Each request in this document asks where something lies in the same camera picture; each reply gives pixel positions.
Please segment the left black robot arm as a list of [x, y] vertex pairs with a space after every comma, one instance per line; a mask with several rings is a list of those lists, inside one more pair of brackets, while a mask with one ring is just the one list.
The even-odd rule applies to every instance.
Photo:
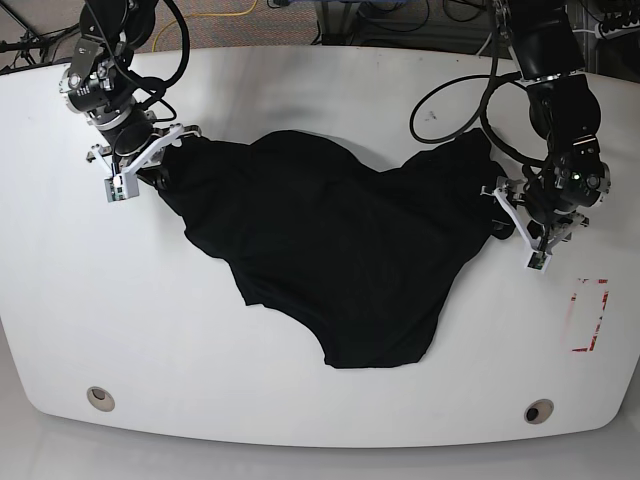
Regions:
[[515, 72], [493, 75], [485, 100], [497, 88], [520, 84], [529, 119], [547, 145], [542, 160], [527, 157], [500, 139], [485, 113], [481, 126], [491, 142], [522, 166], [523, 181], [501, 180], [493, 192], [529, 251], [529, 267], [540, 270], [553, 248], [589, 223], [579, 208], [602, 201], [611, 188], [609, 167], [596, 137], [599, 103], [589, 88], [580, 45], [563, 1], [491, 1], [492, 33], [509, 42]]

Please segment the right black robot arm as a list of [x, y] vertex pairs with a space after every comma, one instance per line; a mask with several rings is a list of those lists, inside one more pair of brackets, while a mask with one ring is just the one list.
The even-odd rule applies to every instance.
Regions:
[[156, 2], [87, 1], [80, 15], [80, 38], [59, 82], [67, 107], [83, 115], [105, 141], [91, 146], [86, 160], [104, 168], [111, 202], [137, 196], [140, 182], [167, 189], [167, 148], [201, 133], [197, 126], [178, 123], [176, 110], [164, 98], [186, 72], [190, 58], [186, 20], [175, 2], [166, 5], [181, 35], [180, 60], [169, 78], [141, 76], [131, 68], [135, 50], [155, 28]]

